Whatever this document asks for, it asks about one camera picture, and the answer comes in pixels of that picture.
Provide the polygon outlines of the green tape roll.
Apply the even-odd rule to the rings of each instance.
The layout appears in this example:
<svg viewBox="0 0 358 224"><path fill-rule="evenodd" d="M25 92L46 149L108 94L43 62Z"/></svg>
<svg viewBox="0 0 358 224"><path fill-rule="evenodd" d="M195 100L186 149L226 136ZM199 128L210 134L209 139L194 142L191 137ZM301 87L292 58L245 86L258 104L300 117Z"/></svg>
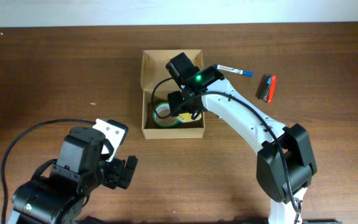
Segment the green tape roll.
<svg viewBox="0 0 358 224"><path fill-rule="evenodd" d="M156 106L155 111L153 112L153 119L157 126L161 128L173 128L179 125L179 120L176 117L169 116L168 118L159 118L159 116L167 116L170 114L170 106L168 102L160 103Z"/></svg>

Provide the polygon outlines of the brown cardboard box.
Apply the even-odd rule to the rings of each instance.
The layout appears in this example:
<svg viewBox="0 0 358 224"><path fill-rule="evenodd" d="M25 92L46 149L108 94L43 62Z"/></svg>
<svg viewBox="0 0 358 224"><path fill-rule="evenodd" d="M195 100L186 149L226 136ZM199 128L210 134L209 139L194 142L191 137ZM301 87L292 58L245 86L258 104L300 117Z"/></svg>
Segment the brown cardboard box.
<svg viewBox="0 0 358 224"><path fill-rule="evenodd" d="M182 52L186 54L194 65L199 68L204 67L203 53L199 49L143 51L140 85L143 90L142 132L146 139L202 138L204 135L204 118L189 123L180 123L171 128L160 127L153 119L151 101L154 101L156 105L164 103L167 101L167 95L169 93L179 90L175 81L170 80L161 84L157 88L154 98L151 98L152 91L157 84L170 77L169 72L165 68L166 64L170 59Z"/></svg>

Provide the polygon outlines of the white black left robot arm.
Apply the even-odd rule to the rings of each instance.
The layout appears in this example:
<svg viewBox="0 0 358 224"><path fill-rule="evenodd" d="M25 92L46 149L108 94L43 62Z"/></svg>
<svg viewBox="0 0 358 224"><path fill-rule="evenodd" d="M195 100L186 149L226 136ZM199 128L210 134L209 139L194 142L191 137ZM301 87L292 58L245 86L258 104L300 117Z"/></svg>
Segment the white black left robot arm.
<svg viewBox="0 0 358 224"><path fill-rule="evenodd" d="M126 161L114 158L111 162L100 161L96 170L80 175L51 159L15 191L7 222L74 223L99 186L127 189L137 163L136 156L129 156Z"/></svg>

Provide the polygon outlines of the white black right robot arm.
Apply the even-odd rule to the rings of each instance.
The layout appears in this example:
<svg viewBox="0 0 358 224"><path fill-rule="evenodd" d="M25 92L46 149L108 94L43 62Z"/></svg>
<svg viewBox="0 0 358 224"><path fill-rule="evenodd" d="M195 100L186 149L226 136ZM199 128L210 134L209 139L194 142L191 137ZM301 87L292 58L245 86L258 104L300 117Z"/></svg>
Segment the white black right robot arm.
<svg viewBox="0 0 358 224"><path fill-rule="evenodd" d="M209 111L235 130L257 156L257 181L270 198L268 223L302 223L303 197L317 166L304 127L288 127L242 97L212 66L174 65L166 69L179 86L169 95L171 112Z"/></svg>

